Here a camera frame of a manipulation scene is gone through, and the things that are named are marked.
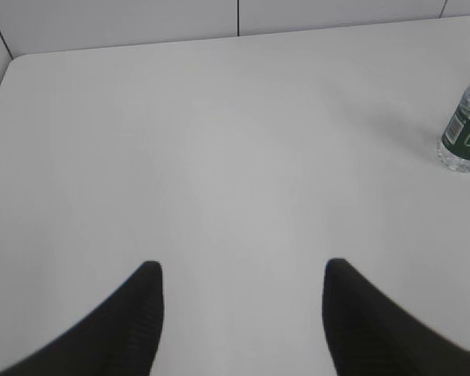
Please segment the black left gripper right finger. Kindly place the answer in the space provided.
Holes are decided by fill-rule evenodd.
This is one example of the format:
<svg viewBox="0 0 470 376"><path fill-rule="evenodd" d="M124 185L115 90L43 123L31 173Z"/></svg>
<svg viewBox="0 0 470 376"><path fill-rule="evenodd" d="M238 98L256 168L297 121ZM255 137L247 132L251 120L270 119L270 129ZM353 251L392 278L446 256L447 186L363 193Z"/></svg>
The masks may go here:
<svg viewBox="0 0 470 376"><path fill-rule="evenodd" d="M470 375L470 352L437 334L343 258L324 270L322 322L338 375Z"/></svg>

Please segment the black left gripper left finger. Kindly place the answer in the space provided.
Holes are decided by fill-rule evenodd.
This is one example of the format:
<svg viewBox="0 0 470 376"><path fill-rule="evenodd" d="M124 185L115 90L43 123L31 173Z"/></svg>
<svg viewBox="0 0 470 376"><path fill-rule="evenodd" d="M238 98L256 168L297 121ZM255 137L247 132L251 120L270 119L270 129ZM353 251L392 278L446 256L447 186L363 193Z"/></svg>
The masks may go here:
<svg viewBox="0 0 470 376"><path fill-rule="evenodd" d="M161 264L145 261L83 320L0 375L150 375L164 318Z"/></svg>

